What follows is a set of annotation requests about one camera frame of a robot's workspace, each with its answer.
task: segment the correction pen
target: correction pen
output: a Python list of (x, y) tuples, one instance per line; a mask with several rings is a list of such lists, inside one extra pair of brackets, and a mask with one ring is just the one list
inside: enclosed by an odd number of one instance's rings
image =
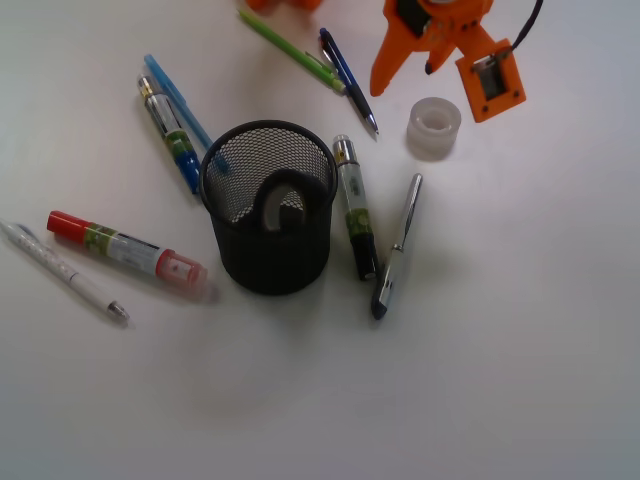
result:
[(194, 294), (201, 293), (207, 281), (206, 268), (173, 250), (63, 212), (49, 214), (47, 230), (84, 245), (92, 253), (109, 257)]
[(378, 256), (353, 142), (346, 135), (338, 135), (333, 141), (333, 153), (340, 179), (339, 195), (346, 211), (345, 220), (358, 275), (360, 280), (371, 280), (378, 274)]

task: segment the orange plastic part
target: orange plastic part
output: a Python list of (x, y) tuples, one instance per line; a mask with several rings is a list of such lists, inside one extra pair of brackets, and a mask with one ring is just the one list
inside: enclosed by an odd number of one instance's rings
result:
[[(421, 37), (416, 37), (398, 16), (397, 2), (385, 2), (384, 15), (389, 28), (371, 72), (371, 95), (377, 97), (384, 92), (411, 53), (429, 52), (426, 70), (431, 74), (444, 64), (457, 47), (464, 57), (456, 64), (476, 122), (483, 122), (526, 100), (509, 41), (493, 41), (480, 26), (493, 0), (457, 0), (450, 4), (419, 0), (422, 8), (432, 17)], [(488, 100), (480, 77), (472, 67), (497, 53), (503, 53), (499, 55), (499, 68), (506, 91)]]
[[(313, 10), (322, 3), (322, 0), (290, 0), (291, 3), (307, 10)], [(247, 4), (254, 10), (260, 10), (267, 6), (271, 0), (247, 0)]]

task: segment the orange object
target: orange object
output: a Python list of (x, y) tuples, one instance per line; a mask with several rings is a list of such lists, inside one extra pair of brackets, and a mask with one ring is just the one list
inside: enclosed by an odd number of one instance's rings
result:
[[(267, 6), (271, 0), (247, 0), (247, 4), (254, 10), (259, 10)], [(322, 0), (292, 0), (294, 5), (297, 5), (308, 10), (315, 9), (322, 3)]]
[(483, 122), (526, 100), (508, 40), (495, 42), (480, 26), (493, 0), (386, 0), (389, 22), (371, 72), (371, 95), (381, 95), (413, 52), (429, 52), (428, 75), (437, 71), (456, 47), (456, 62), (476, 122)]

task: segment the green label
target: green label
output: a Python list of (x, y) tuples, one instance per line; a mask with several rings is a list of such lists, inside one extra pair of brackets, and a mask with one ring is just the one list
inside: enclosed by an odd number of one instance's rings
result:
[(193, 145), (189, 141), (189, 137), (184, 132), (184, 130), (176, 130), (175, 132), (171, 132), (164, 139), (164, 143), (166, 143), (169, 150), (171, 150), (171, 154), (173, 158), (178, 158), (185, 152), (193, 152)]
[(108, 256), (109, 242), (118, 232), (97, 223), (92, 223), (84, 234), (84, 246), (90, 252)]
[(345, 215), (347, 228), (349, 229), (349, 237), (363, 233), (373, 233), (371, 230), (371, 222), (369, 221), (369, 210), (366, 208), (356, 208)]

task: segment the green pencil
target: green pencil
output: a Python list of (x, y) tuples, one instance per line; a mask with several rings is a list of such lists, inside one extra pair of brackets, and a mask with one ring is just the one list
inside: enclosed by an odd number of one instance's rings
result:
[(326, 83), (327, 86), (333, 88), (336, 92), (340, 94), (344, 93), (346, 87), (344, 83), (342, 83), (342, 80), (336, 77), (331, 69), (324, 65), (320, 60), (310, 53), (298, 50), (250, 13), (242, 10), (238, 10), (238, 13), (251, 28), (273, 43), (280, 50), (287, 53), (296, 62), (318, 77), (320, 81)]

